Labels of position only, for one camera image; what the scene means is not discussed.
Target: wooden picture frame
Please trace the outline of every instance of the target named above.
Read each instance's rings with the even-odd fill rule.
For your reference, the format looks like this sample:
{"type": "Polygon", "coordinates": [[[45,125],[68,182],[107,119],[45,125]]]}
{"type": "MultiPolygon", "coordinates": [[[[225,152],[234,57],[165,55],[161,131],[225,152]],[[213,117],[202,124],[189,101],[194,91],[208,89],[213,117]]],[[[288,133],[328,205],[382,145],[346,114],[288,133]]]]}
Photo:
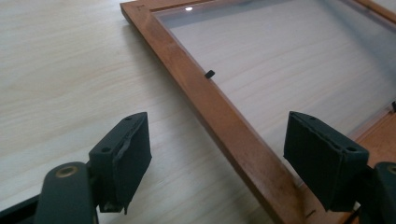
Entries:
{"type": "MultiPolygon", "coordinates": [[[[356,1],[363,5],[370,2],[356,1]]],[[[348,215],[326,213],[308,188],[299,189],[296,186],[289,170],[271,148],[262,141],[218,86],[211,79],[205,78],[207,71],[204,71],[178,44],[153,14],[205,2],[214,0],[138,0],[121,4],[121,11],[128,22],[146,39],[189,99],[197,117],[274,222],[341,222],[348,215]]],[[[383,9],[374,5],[370,5],[370,8],[386,19],[396,22],[394,15],[384,12],[383,9]]]]}

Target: glass pane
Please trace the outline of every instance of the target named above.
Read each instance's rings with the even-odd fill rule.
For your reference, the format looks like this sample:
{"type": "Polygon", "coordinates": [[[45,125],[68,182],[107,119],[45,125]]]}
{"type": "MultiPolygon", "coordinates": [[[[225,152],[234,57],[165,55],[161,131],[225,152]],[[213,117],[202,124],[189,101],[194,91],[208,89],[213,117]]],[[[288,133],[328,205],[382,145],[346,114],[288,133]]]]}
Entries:
{"type": "Polygon", "coordinates": [[[216,1],[157,17],[279,158],[289,111],[351,134],[396,98],[395,28],[353,4],[216,1]]]}
{"type": "Polygon", "coordinates": [[[396,13],[396,1],[395,0],[372,0],[373,2],[379,4],[382,7],[396,13]]]}

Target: wood grain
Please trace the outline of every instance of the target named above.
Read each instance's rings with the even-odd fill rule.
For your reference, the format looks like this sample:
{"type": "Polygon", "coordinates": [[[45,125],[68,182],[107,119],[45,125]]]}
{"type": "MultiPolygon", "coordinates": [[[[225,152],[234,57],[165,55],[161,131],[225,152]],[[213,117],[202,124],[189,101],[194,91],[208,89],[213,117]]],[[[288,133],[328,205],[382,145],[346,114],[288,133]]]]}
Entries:
{"type": "Polygon", "coordinates": [[[381,161],[396,162],[396,115],[389,112],[356,141],[370,151],[368,164],[374,167],[381,161]]]}
{"type": "Polygon", "coordinates": [[[235,171],[275,222],[304,223],[301,198],[286,167],[144,5],[132,2],[121,8],[190,99],[235,171]]]}
{"type": "Polygon", "coordinates": [[[128,215],[100,223],[272,223],[119,1],[1,1],[0,43],[0,210],[147,111],[152,162],[128,215]]]}

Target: wooden table surface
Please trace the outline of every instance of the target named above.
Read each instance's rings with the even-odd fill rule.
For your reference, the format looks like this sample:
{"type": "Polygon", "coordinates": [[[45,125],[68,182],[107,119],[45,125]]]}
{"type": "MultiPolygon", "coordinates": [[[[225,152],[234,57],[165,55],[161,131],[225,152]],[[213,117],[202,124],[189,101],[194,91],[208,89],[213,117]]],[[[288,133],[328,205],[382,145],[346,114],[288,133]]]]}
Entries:
{"type": "Polygon", "coordinates": [[[0,210],[147,111],[151,165],[128,215],[101,223],[271,223],[119,3],[0,2],[0,210]]]}

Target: metal screw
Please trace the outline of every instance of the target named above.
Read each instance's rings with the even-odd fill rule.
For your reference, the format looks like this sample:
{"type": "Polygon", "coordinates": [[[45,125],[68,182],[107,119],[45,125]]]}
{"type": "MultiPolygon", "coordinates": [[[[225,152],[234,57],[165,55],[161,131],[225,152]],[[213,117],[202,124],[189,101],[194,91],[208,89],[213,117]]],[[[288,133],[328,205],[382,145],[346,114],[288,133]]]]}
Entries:
{"type": "Polygon", "coordinates": [[[75,174],[78,171],[77,166],[65,166],[56,172],[56,177],[64,178],[75,174]]]}

